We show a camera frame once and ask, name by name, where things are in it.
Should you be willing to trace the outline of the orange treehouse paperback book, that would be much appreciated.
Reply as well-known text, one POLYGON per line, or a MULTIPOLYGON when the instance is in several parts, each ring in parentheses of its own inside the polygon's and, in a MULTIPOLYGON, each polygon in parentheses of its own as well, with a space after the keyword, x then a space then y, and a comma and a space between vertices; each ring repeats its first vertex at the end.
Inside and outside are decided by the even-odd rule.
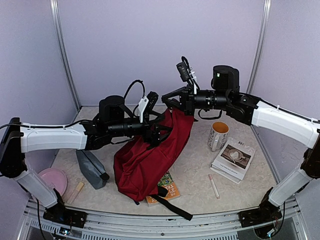
POLYGON ((167 201, 179 198, 181 196, 178 187, 169 171, 167 171, 163 177, 157 183, 157 188, 146 196, 146 202, 149 207, 159 204, 159 202, 153 197, 161 197, 167 201))

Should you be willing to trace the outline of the white coffee photo notebook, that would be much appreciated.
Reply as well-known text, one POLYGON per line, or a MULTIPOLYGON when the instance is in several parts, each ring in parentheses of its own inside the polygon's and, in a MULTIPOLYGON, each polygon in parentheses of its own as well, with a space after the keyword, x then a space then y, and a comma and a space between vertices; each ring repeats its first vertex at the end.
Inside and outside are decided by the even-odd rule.
POLYGON ((256 149, 229 137, 210 165, 210 169, 239 185, 244 179, 256 149))

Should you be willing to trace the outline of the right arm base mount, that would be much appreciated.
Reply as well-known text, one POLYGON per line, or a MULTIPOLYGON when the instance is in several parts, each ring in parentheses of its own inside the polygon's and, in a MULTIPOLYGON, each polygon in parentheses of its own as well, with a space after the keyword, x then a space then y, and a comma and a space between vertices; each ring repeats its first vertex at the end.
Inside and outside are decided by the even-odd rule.
POLYGON ((283 217, 280 207, 269 202, 269 195, 272 189, 273 187, 266 192, 258 207, 238 213, 242 228, 271 222, 283 217))

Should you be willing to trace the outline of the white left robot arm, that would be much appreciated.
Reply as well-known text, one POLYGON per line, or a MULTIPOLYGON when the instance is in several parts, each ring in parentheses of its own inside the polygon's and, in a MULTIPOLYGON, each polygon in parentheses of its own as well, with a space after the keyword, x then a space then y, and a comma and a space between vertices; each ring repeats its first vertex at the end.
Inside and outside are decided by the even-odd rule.
POLYGON ((0 142, 0 173, 14 179, 27 192, 63 223, 70 218, 61 195, 49 187, 25 162, 25 154, 40 150, 75 149, 98 150, 112 143, 113 138, 142 136, 155 146, 160 143, 156 123, 163 119, 153 111, 158 94, 150 92, 139 101, 137 112, 125 106, 125 99, 111 95, 101 100, 99 112, 92 119, 82 119, 69 125, 39 125, 22 123, 13 117, 4 125, 5 133, 0 142))

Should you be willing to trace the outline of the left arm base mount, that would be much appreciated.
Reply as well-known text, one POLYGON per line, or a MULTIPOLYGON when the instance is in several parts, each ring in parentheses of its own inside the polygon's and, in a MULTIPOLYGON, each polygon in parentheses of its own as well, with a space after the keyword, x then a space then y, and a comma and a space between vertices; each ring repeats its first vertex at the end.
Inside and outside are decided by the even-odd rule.
POLYGON ((87 213, 66 208, 60 193, 55 188, 53 191, 57 197, 56 204, 50 208, 45 208, 43 218, 58 224, 83 229, 86 223, 87 213))

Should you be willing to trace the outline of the dark red student backpack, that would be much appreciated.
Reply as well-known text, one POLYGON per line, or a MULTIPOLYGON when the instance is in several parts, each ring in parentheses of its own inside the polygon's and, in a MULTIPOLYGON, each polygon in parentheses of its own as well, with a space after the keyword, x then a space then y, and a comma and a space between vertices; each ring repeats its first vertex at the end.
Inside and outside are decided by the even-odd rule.
POLYGON ((166 109, 161 126, 171 128, 162 130, 160 135, 168 137, 158 146, 149 148, 141 136, 126 143, 114 155, 113 169, 117 189, 135 202, 146 196, 158 194, 158 182, 177 160, 186 146, 194 117, 185 115, 176 108, 166 109))

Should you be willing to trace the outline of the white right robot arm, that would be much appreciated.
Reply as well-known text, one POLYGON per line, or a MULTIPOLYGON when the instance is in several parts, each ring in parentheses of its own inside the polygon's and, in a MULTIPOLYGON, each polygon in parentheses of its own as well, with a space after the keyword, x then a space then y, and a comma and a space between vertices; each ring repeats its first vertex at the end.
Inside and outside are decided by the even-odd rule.
POLYGON ((256 210, 256 218, 266 222, 289 197, 320 177, 320 122, 275 106, 260 97, 240 92, 239 71, 227 65, 213 67, 211 90, 202 90, 190 67, 183 62, 177 70, 187 86, 161 97, 168 107, 175 107, 186 115, 195 110, 220 110, 227 116, 248 126, 266 128, 292 138, 307 147, 300 167, 288 174, 269 190, 256 210))

